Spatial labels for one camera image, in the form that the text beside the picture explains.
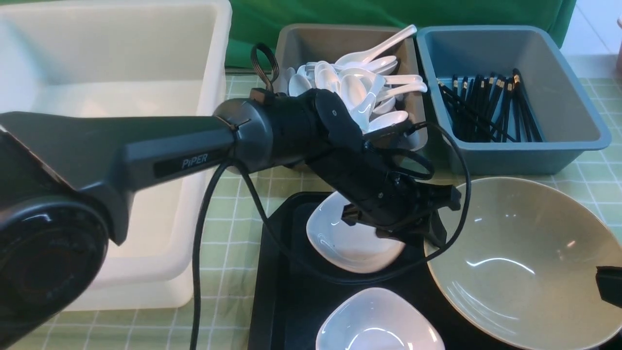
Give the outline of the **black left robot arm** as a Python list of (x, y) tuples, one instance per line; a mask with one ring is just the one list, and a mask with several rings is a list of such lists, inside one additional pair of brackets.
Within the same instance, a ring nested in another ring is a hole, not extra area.
[[(1, 348), (72, 304), (95, 280), (109, 242), (126, 241), (135, 193), (215, 168), (202, 199), (193, 242), (194, 288), (204, 220), (222, 173), (235, 168), (281, 253), (335, 284), (370, 284), (410, 272), (446, 252), (464, 228), (471, 197), (431, 175), (399, 167), (395, 156), (430, 164), (407, 149), (381, 149), (376, 137), (411, 134), (429, 122), (403, 122), (362, 133), (338, 94), (309, 89), (297, 97), (252, 89), (220, 104), (211, 117), (79, 118), (12, 111), (1, 114)], [(409, 243), (417, 235), (437, 251), (371, 278), (329, 277), (278, 239), (249, 177), (305, 163), (348, 205), (349, 226), (378, 229)]]

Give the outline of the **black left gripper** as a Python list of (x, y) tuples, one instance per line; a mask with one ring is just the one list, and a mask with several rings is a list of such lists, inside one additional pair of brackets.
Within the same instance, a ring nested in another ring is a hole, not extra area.
[(461, 208), (461, 193), (452, 185), (426, 184), (432, 163), (409, 149), (376, 148), (370, 142), (335, 145), (313, 141), (307, 166), (352, 205), (339, 215), (353, 225), (378, 228), (376, 237), (440, 248), (447, 231), (438, 209)]

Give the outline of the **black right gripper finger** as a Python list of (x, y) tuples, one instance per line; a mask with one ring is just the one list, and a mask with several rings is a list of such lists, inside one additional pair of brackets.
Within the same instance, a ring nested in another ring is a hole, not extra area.
[(598, 266), (596, 282), (602, 301), (622, 308), (622, 268)]

